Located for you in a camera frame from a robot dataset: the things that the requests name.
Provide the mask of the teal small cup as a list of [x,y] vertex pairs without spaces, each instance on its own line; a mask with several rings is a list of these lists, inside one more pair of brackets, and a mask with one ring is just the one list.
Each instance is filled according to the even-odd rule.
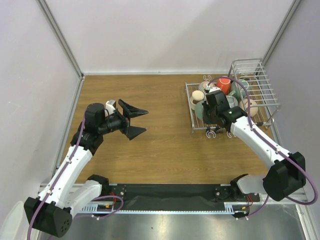
[[194,112],[195,112],[195,115],[198,119],[200,120],[204,120],[204,107],[203,107],[203,101],[200,101],[198,102],[196,105],[195,105],[195,109],[194,109]]

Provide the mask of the grey metallic cup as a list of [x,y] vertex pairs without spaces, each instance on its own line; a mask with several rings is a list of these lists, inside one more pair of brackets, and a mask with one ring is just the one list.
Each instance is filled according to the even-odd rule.
[[239,104],[238,100],[232,95],[227,95],[226,99],[227,99],[227,102],[228,102],[230,108],[236,107]]

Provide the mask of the small steel cup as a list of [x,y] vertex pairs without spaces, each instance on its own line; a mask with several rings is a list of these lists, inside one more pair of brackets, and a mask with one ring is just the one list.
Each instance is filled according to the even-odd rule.
[[196,104],[200,101],[203,101],[205,98],[205,94],[200,90],[195,90],[192,92],[191,97],[189,98],[190,108],[195,110]]

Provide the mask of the orange mug white inside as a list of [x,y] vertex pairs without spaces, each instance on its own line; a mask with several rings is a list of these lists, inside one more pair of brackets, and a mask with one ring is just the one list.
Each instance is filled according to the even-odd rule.
[[225,95],[228,95],[231,88],[231,80],[226,77],[221,77],[217,80],[216,86],[220,88]]

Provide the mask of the white ribbed ceramic mug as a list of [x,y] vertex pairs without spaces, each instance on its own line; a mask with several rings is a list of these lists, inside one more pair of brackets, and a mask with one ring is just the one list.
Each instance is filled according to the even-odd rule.
[[205,94],[206,85],[212,86],[212,85],[215,85],[215,83],[209,82],[209,81],[203,81],[198,85],[197,89]]

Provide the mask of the speckled teal ceramic mug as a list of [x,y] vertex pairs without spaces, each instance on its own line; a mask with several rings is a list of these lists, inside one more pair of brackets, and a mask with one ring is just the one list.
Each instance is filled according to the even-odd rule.
[[230,92],[229,92],[229,96],[233,96],[238,100],[246,97],[245,89],[247,91],[249,91],[251,89],[250,84],[246,80],[240,79],[239,82],[240,82],[240,84],[233,81],[231,83]]

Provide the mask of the beige ceramic mug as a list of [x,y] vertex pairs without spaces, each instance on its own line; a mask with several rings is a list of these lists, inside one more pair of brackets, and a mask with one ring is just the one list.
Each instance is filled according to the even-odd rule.
[[255,115],[257,115],[258,110],[259,110],[257,102],[251,98],[249,100],[247,98],[240,100],[238,103],[238,106],[242,110],[244,110],[246,113],[248,113],[250,110],[250,117],[251,118],[253,118]]

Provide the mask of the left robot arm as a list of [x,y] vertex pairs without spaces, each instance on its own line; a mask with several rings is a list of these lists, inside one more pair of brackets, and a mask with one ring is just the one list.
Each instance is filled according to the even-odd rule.
[[146,129],[132,126],[131,119],[148,113],[121,99],[87,106],[61,165],[38,196],[28,197],[24,202],[29,223],[26,239],[31,239],[32,230],[61,238],[71,227],[73,218],[90,202],[110,199],[115,203],[123,200],[111,193],[108,178],[96,174],[90,176],[76,191],[70,190],[103,143],[104,135],[120,131],[133,140]]

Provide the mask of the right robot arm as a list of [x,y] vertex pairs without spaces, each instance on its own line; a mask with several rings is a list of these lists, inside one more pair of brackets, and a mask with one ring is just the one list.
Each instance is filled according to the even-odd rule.
[[214,90],[205,95],[203,114],[242,140],[268,169],[265,176],[244,174],[235,179],[230,195],[242,201],[249,193],[267,194],[275,201],[287,198],[306,185],[305,158],[291,153],[266,135],[239,106],[230,107],[226,95]]

